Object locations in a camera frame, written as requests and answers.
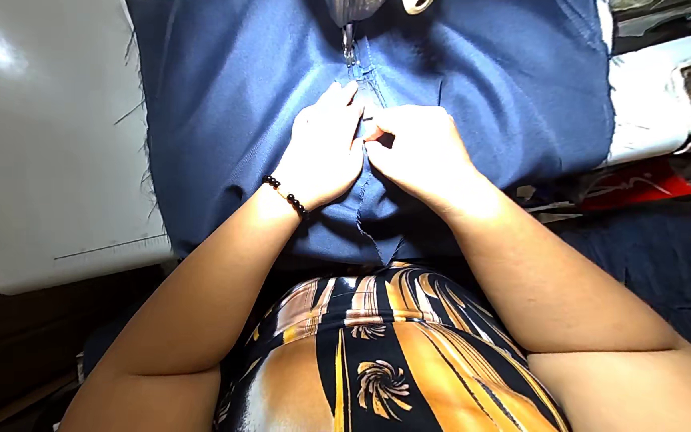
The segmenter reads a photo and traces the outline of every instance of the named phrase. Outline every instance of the left hand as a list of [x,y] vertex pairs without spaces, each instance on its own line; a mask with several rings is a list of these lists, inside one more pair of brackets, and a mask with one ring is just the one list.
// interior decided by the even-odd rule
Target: left hand
[[359,85],[333,83],[293,122],[290,144],[272,176],[280,192],[294,194],[311,211],[351,188],[361,173],[364,140],[354,140],[364,107],[351,104]]

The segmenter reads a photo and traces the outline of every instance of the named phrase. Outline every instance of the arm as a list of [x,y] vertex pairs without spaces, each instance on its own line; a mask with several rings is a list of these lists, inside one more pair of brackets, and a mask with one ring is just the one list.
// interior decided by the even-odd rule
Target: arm
[[[479,174],[442,108],[392,108],[375,121],[370,161],[449,224],[576,430],[691,428],[689,344]],[[383,132],[396,135],[390,150],[372,141]]]
[[[355,90],[333,85],[303,110],[274,171],[280,191],[306,209],[340,196],[361,171],[361,142],[351,141],[361,109],[348,105]],[[322,143],[322,136],[330,138]],[[219,362],[299,223],[280,192],[262,185],[134,315],[77,393],[61,430],[208,430]]]

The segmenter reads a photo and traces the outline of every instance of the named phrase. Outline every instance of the dark fabric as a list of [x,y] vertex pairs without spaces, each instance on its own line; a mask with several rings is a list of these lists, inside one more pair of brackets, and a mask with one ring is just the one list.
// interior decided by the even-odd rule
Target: dark fabric
[[[391,0],[357,23],[350,68],[323,0],[128,6],[154,190],[180,256],[274,170],[293,118],[335,80],[359,80],[357,98],[386,107],[444,106],[502,188],[592,168],[611,143],[595,0],[437,0],[415,16]],[[444,224],[366,160],[351,191],[311,219],[288,253],[357,264],[459,253]]]
[[563,240],[647,302],[691,343],[691,212],[655,206],[601,214]]

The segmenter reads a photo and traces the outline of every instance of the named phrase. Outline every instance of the forearm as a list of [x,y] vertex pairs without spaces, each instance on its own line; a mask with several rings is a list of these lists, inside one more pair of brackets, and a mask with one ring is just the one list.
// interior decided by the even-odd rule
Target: forearm
[[159,286],[101,366],[146,375],[214,367],[239,337],[299,222],[293,207],[264,184]]
[[440,212],[513,337],[537,353],[675,348],[676,334],[628,289],[483,176]]

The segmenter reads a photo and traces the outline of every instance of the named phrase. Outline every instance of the black and gold pattern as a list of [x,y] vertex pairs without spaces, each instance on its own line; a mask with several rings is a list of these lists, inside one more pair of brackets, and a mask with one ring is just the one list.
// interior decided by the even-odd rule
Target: black and gold pattern
[[216,427],[568,430],[481,304],[405,263],[298,284],[246,341]]

